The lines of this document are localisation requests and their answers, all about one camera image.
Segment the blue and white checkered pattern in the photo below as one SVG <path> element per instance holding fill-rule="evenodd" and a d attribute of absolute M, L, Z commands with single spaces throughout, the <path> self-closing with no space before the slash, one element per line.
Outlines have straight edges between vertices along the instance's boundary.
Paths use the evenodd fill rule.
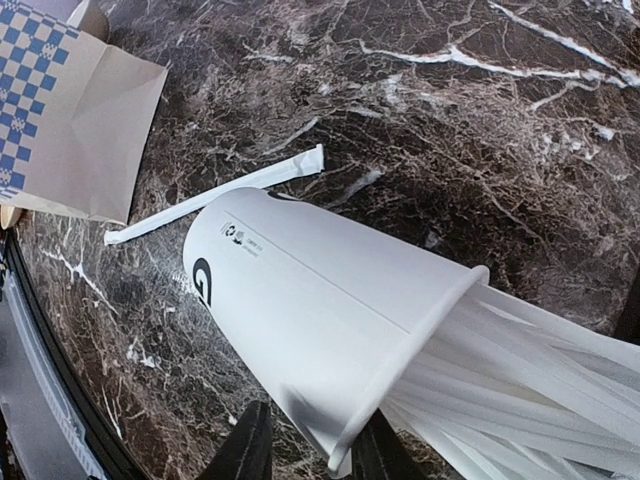
<path fill-rule="evenodd" d="M 23 189 L 20 162 L 31 158 L 44 98 L 56 85 L 51 67 L 64 65 L 61 44 L 79 32 L 15 0 L 0 0 L 0 199 Z"/>

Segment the white straw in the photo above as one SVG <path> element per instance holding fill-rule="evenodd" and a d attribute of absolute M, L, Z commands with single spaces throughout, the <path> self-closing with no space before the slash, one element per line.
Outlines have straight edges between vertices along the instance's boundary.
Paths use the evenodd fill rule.
<path fill-rule="evenodd" d="M 104 234 L 105 245 L 115 245 L 140 237 L 146 233 L 167 225 L 189 213 L 206 207 L 214 199 L 230 190 L 240 187 L 267 188 L 294 178 L 306 177 L 320 173 L 324 169 L 324 155 L 322 145 L 314 149 L 283 160 L 276 164 L 249 173 L 228 183 L 219 185 L 211 190 L 196 195 L 182 203 L 151 215 L 144 220 L 120 231 L 107 231 Z"/>

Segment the marble countertop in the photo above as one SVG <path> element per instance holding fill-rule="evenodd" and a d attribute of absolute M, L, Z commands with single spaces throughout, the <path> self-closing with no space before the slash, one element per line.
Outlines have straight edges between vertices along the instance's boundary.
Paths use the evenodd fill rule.
<path fill-rule="evenodd" d="M 103 0 L 110 42 L 169 68 L 131 222 L 322 143 L 278 191 L 610 333 L 639 265 L 640 5 L 629 0 Z M 41 301 L 153 478 L 195 476 L 259 384 L 194 296 L 194 215 L 121 246 L 29 214 Z M 275 478 L 322 478 L 276 412 Z M 411 444 L 436 476 L 448 468 Z"/>

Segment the checkered paper bag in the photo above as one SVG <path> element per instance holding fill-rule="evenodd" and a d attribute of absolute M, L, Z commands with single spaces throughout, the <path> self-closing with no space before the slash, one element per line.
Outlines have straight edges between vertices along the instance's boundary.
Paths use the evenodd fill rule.
<path fill-rule="evenodd" d="M 166 69 L 0 0 L 0 203 L 126 223 Z"/>

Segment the white cylindrical object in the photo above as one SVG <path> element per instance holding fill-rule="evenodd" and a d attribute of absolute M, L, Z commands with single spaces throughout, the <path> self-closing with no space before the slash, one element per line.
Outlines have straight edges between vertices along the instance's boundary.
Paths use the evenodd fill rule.
<path fill-rule="evenodd" d="M 333 476 L 347 473 L 351 443 L 447 313 L 489 276 L 254 188 L 198 215 L 184 266 Z"/>

